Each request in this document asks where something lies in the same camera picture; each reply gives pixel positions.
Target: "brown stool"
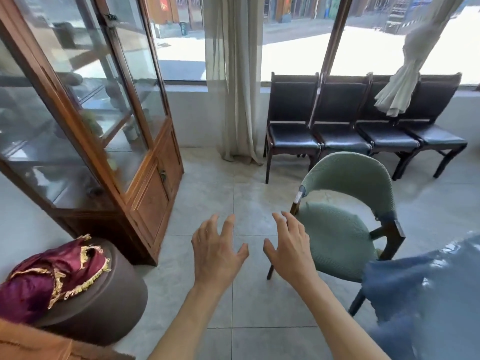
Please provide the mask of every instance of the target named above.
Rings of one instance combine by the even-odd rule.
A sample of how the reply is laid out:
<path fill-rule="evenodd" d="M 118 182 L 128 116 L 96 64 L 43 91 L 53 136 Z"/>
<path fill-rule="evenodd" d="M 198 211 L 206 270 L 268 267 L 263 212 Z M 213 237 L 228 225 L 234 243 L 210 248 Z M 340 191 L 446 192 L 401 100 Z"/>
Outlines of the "brown stool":
<path fill-rule="evenodd" d="M 109 241 L 93 238 L 110 258 L 111 271 L 104 272 L 84 292 L 59 301 L 40 320 L 37 328 L 88 342 L 111 345 L 133 329 L 147 305 L 148 291 L 143 279 Z"/>

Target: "black chair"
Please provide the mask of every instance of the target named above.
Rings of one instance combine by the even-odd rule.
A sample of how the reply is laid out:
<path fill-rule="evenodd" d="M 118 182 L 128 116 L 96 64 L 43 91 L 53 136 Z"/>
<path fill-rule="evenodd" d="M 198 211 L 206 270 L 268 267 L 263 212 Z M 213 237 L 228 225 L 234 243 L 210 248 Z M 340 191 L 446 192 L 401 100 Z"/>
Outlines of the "black chair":
<path fill-rule="evenodd" d="M 321 75 L 320 94 L 309 123 L 314 137 L 321 143 L 319 159 L 339 151 L 370 153 L 372 146 L 357 132 L 355 123 L 371 82 L 371 74 L 366 77 Z"/>
<path fill-rule="evenodd" d="M 420 142 L 395 126 L 399 117 L 388 117 L 384 112 L 375 107 L 375 96 L 387 85 L 391 76 L 373 76 L 371 87 L 368 91 L 367 101 L 357 122 L 357 130 L 368 141 L 372 149 L 370 154 L 379 152 L 395 153 L 400 161 L 392 175 L 392 180 L 399 178 L 400 172 L 405 170 L 420 149 Z"/>
<path fill-rule="evenodd" d="M 314 76 L 275 75 L 272 72 L 270 102 L 263 156 L 267 158 L 265 183 L 268 184 L 272 156 L 307 155 L 309 170 L 321 150 L 308 128 L 317 95 L 319 74 Z"/>
<path fill-rule="evenodd" d="M 433 175 L 434 178 L 438 178 L 447 164 L 467 147 L 465 139 L 435 124 L 458 89 L 461 78 L 461 73 L 420 77 L 410 106 L 405 114 L 400 116 L 398 126 L 405 133 L 417 139 L 421 147 L 407 159 L 398 178 L 402 177 L 407 164 L 413 157 L 424 150 L 435 150 L 443 156 Z"/>

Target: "burgundy cloth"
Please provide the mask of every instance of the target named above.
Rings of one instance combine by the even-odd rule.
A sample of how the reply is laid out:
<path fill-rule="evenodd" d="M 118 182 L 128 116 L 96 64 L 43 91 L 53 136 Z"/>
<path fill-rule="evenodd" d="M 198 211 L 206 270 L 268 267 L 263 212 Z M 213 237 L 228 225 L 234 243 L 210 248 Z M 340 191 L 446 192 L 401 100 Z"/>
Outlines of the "burgundy cloth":
<path fill-rule="evenodd" d="M 88 246 L 89 237 L 81 236 L 17 265 L 0 285 L 0 317 L 14 323 L 32 323 L 57 300 L 63 300 L 65 293 L 97 278 L 108 260 L 100 247 Z"/>

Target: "tied curtain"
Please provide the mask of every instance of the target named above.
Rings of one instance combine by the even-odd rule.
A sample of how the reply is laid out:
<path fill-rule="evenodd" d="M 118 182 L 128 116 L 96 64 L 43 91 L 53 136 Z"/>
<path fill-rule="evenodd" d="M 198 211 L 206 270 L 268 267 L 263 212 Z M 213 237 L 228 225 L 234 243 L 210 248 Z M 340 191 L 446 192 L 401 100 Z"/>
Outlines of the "tied curtain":
<path fill-rule="evenodd" d="M 264 0 L 203 0 L 208 112 L 223 159 L 256 154 Z"/>
<path fill-rule="evenodd" d="M 376 96 L 375 106 L 396 117 L 409 107 L 410 99 L 428 55 L 440 39 L 450 16 L 464 0 L 432 0 L 417 28 L 405 36 L 403 66 Z"/>

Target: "chair seat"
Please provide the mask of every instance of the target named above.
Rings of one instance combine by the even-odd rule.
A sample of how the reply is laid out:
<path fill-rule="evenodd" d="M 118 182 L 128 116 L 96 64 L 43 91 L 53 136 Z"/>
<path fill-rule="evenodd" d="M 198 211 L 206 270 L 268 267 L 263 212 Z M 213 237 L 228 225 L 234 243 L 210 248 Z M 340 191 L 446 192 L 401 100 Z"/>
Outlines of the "chair seat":
<path fill-rule="evenodd" d="M 307 202 L 296 217 L 310 236 L 318 271 L 361 282 L 364 266 L 378 259 L 369 230 L 357 215 L 326 203 Z"/>
<path fill-rule="evenodd" d="M 319 135 L 327 149 L 368 154 L 372 148 L 347 124 L 316 124 L 313 131 Z"/>
<path fill-rule="evenodd" d="M 268 126 L 268 133 L 275 148 L 320 149 L 320 144 L 304 124 L 276 123 Z"/>
<path fill-rule="evenodd" d="M 428 122 L 402 122 L 400 127 L 413 133 L 422 139 L 428 145 L 462 145 L 467 144 L 463 138 L 454 135 L 438 125 L 429 124 Z"/>
<path fill-rule="evenodd" d="M 373 142 L 374 148 L 392 148 L 393 151 L 411 152 L 420 147 L 420 143 L 399 128 L 385 122 L 360 123 L 358 129 Z"/>

